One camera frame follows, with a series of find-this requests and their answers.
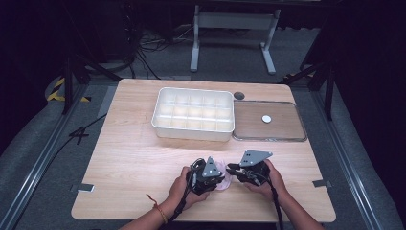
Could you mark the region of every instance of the bracelet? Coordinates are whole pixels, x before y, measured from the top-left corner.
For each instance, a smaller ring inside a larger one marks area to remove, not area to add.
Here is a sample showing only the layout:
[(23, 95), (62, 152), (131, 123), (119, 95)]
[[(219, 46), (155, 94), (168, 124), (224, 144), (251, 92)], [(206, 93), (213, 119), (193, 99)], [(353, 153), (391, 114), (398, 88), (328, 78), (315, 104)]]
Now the bracelet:
[(155, 199), (153, 199), (149, 194), (147, 194), (147, 196), (149, 197), (150, 200), (155, 202), (152, 208), (156, 208), (161, 213), (161, 216), (164, 219), (164, 223), (167, 224), (168, 218), (167, 216), (165, 216), (164, 211), (162, 211), (162, 209), (159, 207), (158, 202)]

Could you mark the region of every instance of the plastic storage box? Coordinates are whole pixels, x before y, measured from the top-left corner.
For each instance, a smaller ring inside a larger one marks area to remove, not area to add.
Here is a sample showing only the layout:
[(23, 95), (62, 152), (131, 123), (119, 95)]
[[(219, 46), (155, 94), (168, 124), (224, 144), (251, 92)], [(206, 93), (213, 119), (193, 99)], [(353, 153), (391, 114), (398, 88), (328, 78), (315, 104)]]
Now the plastic storage box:
[(235, 128), (233, 94), (162, 88), (151, 123), (159, 137), (226, 142)]

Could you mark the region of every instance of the dark background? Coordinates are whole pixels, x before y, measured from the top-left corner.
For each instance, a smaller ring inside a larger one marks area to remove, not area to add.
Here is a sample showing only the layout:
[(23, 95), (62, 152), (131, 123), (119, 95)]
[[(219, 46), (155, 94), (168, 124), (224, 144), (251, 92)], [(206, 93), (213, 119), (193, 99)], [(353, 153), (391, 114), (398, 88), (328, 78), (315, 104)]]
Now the dark background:
[[(8, 0), (0, 6), (0, 153), (46, 105), (44, 91), (60, 74), (67, 47), (71, 47), (66, 45), (67, 40), (73, 41), (71, 45), (76, 52), (96, 62), (128, 56), (128, 34), (122, 30), (128, 25), (120, 14), (120, 2), (49, 4), (45, 0)], [(330, 52), (334, 54), (337, 86), (404, 222), (406, 37), (400, 20), (403, 11), (398, 2), (358, 0), (344, 1), (342, 5), (348, 6), (347, 10), (328, 19), (325, 11), (305, 14), (286, 10), (279, 26), (323, 27), (307, 62), (314, 64), (323, 61)], [(176, 26), (191, 23), (191, 8), (143, 6), (140, 12), (145, 27), (170, 37)]]

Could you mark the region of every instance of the person's right hand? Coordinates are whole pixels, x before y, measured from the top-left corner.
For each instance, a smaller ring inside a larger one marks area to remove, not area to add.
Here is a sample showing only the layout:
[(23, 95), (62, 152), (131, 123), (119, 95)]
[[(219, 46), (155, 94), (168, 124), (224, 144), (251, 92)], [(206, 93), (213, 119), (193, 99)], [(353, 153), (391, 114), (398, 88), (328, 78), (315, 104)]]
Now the person's right hand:
[[(268, 159), (265, 159), (264, 162), (269, 167), (269, 177), (271, 178), (272, 185), (278, 192), (278, 195), (283, 196), (284, 194), (287, 194), (286, 186), (284, 185), (282, 176), (279, 171), (275, 169), (274, 165)], [(247, 187), (251, 192), (262, 194), (270, 201), (274, 200), (272, 197), (271, 186), (266, 182), (260, 186), (245, 182), (244, 186)]]

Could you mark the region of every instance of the table top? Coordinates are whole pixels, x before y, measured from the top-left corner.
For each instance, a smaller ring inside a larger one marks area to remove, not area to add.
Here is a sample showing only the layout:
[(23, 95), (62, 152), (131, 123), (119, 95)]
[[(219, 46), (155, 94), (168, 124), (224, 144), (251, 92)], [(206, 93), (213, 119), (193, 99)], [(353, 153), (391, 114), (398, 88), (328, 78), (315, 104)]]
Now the table top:
[[(197, 158), (238, 163), (246, 150), (272, 151), (269, 159), (281, 172), (287, 190), (320, 222), (335, 220), (326, 187), (309, 140), (304, 142), (211, 142), (159, 138), (151, 124), (162, 87), (242, 92), (247, 101), (295, 103), (290, 88), (256, 84), (182, 80), (121, 80), (82, 183), (93, 192), (79, 192), (72, 209), (76, 219), (135, 219), (152, 207), (146, 196), (162, 202), (183, 166)], [(225, 191), (214, 190), (177, 220), (278, 221), (273, 204), (249, 192), (235, 177)]]

